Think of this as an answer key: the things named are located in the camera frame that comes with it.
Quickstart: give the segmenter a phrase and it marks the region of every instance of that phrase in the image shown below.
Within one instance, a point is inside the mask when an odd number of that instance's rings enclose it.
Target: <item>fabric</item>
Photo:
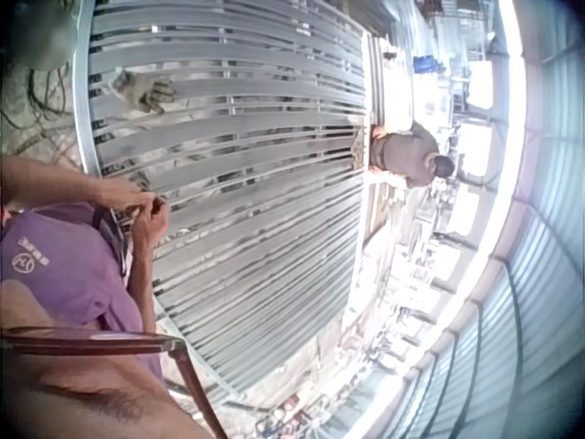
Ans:
[[[434,137],[419,123],[412,124],[412,135],[391,134],[372,142],[370,164],[404,176],[409,187],[425,187],[435,175],[424,165],[424,158],[439,153]]]
[[[82,326],[100,320],[104,330],[142,332],[138,306],[126,291],[113,253],[119,244],[101,225],[92,227],[89,204],[33,209],[10,218],[2,234],[2,279],[26,285],[58,321]],[[160,359],[138,358],[160,381]]]
[[[441,63],[432,55],[426,57],[414,57],[414,72],[417,74],[434,73],[441,68]]]

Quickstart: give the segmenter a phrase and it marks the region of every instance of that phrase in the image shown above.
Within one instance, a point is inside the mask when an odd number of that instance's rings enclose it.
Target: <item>purple shirt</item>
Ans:
[[[86,203],[48,206],[6,222],[2,279],[26,285],[57,320],[81,326],[100,319],[104,329],[142,332],[138,306],[126,291],[108,237],[91,226]],[[138,359],[163,381],[156,355]]]

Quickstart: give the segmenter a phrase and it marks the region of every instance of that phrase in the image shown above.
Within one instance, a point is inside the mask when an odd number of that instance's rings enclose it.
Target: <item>hand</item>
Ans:
[[[388,131],[386,131],[386,127],[384,125],[378,125],[374,127],[372,130],[372,138],[373,139],[381,139],[388,135]]]
[[[140,209],[132,225],[134,252],[151,252],[168,228],[168,206],[155,198]]]
[[[124,178],[104,178],[98,181],[96,202],[106,209],[125,210],[152,204],[154,194],[142,191]]]
[[[374,174],[375,176],[381,176],[383,174],[387,174],[388,171],[384,171],[377,166],[370,166],[369,171]]]
[[[163,114],[161,103],[174,102],[175,90],[170,81],[154,80],[143,73],[117,69],[118,76],[110,86],[113,92],[133,110]]]

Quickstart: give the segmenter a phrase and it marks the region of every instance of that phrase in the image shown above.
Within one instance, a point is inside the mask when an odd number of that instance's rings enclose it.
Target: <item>skin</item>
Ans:
[[[90,202],[109,209],[139,207],[129,294],[139,305],[144,328],[154,332],[152,251],[168,225],[168,207],[124,180],[92,178],[13,157],[2,157],[1,170],[3,225],[9,218],[6,206]],[[25,285],[13,280],[2,279],[0,311],[3,332],[15,327],[68,326],[50,316]],[[133,356],[32,357],[3,351],[1,360],[3,419],[22,437],[210,437]],[[115,398],[104,402],[104,395]]]

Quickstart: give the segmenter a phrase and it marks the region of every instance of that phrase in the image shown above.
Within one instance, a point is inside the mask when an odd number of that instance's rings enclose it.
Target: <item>man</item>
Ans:
[[[412,134],[389,134],[384,126],[372,131],[369,163],[374,174],[399,186],[396,177],[402,177],[406,187],[425,187],[435,177],[450,177],[455,169],[451,159],[439,154],[434,137],[422,125],[413,122]]]
[[[1,327],[155,332],[153,249],[168,225],[154,194],[2,157]],[[102,209],[139,207],[124,285],[120,243]],[[13,214],[18,208],[26,208]],[[9,437],[208,438],[166,391],[157,356],[2,357]]]

